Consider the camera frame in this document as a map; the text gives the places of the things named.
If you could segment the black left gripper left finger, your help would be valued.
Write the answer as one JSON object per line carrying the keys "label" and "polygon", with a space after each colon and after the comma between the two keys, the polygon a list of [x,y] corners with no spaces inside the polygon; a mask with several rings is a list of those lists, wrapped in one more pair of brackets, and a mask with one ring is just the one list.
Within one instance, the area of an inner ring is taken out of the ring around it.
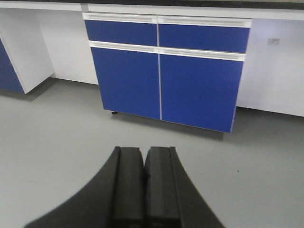
{"label": "black left gripper left finger", "polygon": [[119,146],[79,192],[26,225],[28,228],[143,226],[143,157],[137,147]]}

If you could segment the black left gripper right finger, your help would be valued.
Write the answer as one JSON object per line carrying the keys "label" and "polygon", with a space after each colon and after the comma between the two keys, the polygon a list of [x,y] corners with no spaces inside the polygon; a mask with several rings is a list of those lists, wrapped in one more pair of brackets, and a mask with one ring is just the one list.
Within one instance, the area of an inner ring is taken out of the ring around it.
{"label": "black left gripper right finger", "polygon": [[151,147],[144,168],[146,227],[224,227],[187,175],[175,147]]}

